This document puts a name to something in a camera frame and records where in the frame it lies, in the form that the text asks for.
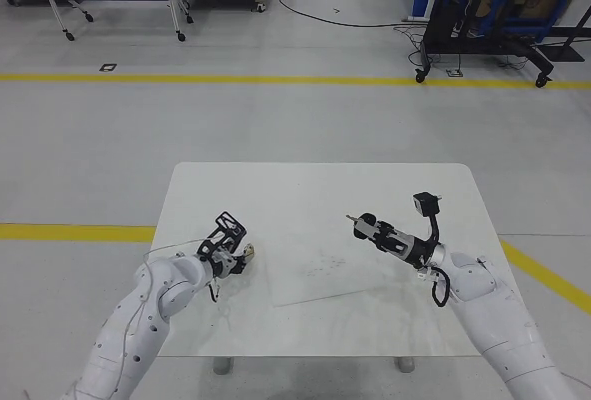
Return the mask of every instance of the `yellow floor line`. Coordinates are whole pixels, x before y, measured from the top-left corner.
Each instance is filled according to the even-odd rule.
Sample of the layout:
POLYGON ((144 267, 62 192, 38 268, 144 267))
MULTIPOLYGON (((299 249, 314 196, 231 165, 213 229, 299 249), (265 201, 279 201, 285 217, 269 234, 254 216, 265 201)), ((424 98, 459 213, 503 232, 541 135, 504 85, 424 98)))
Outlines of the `yellow floor line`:
MULTIPOLYGON (((133 74, 0 74, 0 82, 60 83, 174 83, 174 84, 268 84, 268 85, 348 85, 418 86, 415 78, 360 76, 245 76, 245 75, 133 75, 133 74)), ((422 86, 535 89, 523 80, 475 80, 427 78, 422 86)), ((549 82, 547 89, 591 90, 591 82, 549 82)))
POLYGON ((533 279, 539 281, 561 297, 565 298, 577 308, 591 316, 591 295, 573 286, 572 283, 546 268, 539 262, 533 260, 515 247, 502 242, 502 248, 508 261, 526 272, 533 279))
POLYGON ((0 224, 0 240, 150 243, 154 226, 0 224))
MULTIPOLYGON (((0 224, 0 240, 150 243, 154 235, 154 226, 0 224)), ((591 315, 591 295, 507 242, 501 243, 511 264, 591 315)))

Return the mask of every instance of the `cart wheel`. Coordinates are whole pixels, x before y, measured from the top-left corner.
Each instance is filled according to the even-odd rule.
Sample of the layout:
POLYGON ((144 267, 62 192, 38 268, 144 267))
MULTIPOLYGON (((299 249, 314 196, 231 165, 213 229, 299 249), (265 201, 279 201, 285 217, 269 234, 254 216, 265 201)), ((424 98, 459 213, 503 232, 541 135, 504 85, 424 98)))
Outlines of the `cart wheel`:
POLYGON ((549 80, 550 79, 548 78, 548 76, 539 74, 537 76, 537 80, 535 81, 535 86, 538 88, 543 88, 544 86, 546 86, 549 80))

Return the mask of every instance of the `concrete floor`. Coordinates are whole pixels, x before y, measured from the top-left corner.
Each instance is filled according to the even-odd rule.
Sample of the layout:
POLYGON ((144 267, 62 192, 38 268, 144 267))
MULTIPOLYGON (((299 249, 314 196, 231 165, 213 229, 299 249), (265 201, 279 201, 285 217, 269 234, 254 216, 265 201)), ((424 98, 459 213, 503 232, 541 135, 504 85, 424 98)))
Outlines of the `concrete floor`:
MULTIPOLYGON (((353 23, 408 13, 393 0, 289 4, 353 23)), ((85 5, 92 25, 62 9, 69 43, 48 7, 0 0, 0 72, 115 62, 116 73, 414 75, 398 32, 331 26, 277 2, 264 14, 196 10, 184 44, 163 3, 85 5)), ((557 64, 554 79, 591 80, 591 43, 577 49, 587 62, 557 64)), ((443 57, 431 76, 456 63, 443 57)), ((467 79, 536 76, 496 64, 462 60, 467 79)), ((180 161, 464 163, 502 239, 591 294, 591 91, 0 82, 0 222, 154 225, 180 161)), ((0 241, 0 400, 66 390, 146 249, 0 241)), ((591 317, 514 274, 560 369, 591 384, 591 317)), ((208 360, 163 357, 134 399, 509 398, 481 358, 417 364, 400 375, 388 359, 240 359, 219 377, 208 360)))

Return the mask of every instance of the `table surface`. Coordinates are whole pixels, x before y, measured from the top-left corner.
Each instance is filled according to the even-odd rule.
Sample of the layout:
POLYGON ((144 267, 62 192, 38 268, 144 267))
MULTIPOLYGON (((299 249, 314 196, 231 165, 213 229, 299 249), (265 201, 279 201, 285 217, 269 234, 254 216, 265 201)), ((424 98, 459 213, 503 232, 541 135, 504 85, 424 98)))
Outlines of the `table surface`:
MULTIPOLYGON (((428 221, 412 201, 423 191, 443 196, 441 241, 454 251, 487 256, 519 295, 465 165, 178 164, 152 248, 208 235, 226 210, 245 225, 245 241, 255 245, 257 255, 244 274, 220 281, 216 304, 202 290, 173 317, 160 355, 479 355, 452 311, 433 304, 430 284, 418 280, 409 265, 354 239, 345 218, 371 212, 427 237, 428 221), (345 257, 356 249, 372 257, 368 268, 345 257), (317 264, 307 269, 311 260, 317 264), (333 269, 337 260, 347 272, 333 269), (285 302, 279 298, 289 292, 284 279, 299 288, 291 289, 285 302), (276 288, 279 293, 271 295, 276 288), (282 305, 288 301, 294 303, 282 305)), ((190 254, 195 247, 181 250, 190 254)))

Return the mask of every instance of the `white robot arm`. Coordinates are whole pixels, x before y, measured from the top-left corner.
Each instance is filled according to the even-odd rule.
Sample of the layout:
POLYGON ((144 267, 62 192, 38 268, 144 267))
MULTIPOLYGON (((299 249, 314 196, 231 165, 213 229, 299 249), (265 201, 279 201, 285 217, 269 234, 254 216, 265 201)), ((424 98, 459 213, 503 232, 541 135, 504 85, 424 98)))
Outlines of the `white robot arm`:
POLYGON ((150 368, 169 332, 170 318, 214 278, 241 274, 254 255, 248 244, 233 255, 246 229, 224 212, 218 228, 197 253, 170 258, 145 258, 135 273, 137 287, 104 322, 82 377, 62 400, 128 400, 150 368))
POLYGON ((439 198, 414 196, 415 207, 431 222, 426 241, 396 230, 372 214, 354 222, 353 233, 411 264, 433 280, 433 300, 447 303, 471 342, 502 378, 516 400, 577 400, 551 360, 526 306, 486 259, 451 253, 439 243, 439 198))

